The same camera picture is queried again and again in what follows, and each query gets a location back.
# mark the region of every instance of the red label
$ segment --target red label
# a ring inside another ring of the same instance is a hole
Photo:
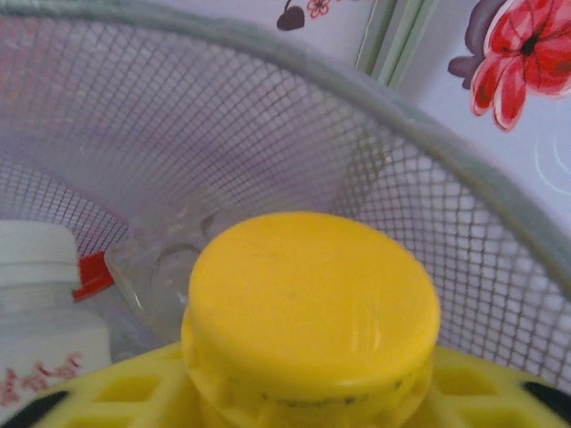
[[[7,367],[4,379],[0,381],[0,407],[27,401],[30,393],[37,395],[56,383],[77,377],[81,368],[80,360],[81,353],[72,352],[61,366],[52,369],[46,368],[42,361],[38,361],[32,371],[25,375],[19,375],[13,368]]]

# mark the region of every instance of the clear plastic bag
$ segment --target clear plastic bag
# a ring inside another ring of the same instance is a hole
[[[129,306],[166,342],[180,339],[190,273],[203,248],[250,217],[243,209],[220,206],[198,193],[182,210],[152,207],[129,222],[128,240],[105,253]]]

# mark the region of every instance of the mesh wastebasket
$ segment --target mesh wastebasket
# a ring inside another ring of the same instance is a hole
[[[261,29],[117,1],[0,2],[0,216],[89,254],[197,188],[355,218],[426,266],[440,343],[571,391],[571,244],[474,146]]]

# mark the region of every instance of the black plastic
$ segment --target black plastic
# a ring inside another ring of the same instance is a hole
[[[571,426],[571,396],[563,391],[556,390],[537,382],[523,383],[524,389],[538,399],[541,403],[559,415]]]
[[[68,391],[59,391],[46,395],[41,399],[35,399],[13,416],[12,419],[4,422],[0,428],[32,428],[69,395]]]

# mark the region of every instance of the white bottle cap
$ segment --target white bottle cap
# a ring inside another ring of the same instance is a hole
[[[64,226],[0,221],[0,287],[16,284],[79,285],[75,238]]]

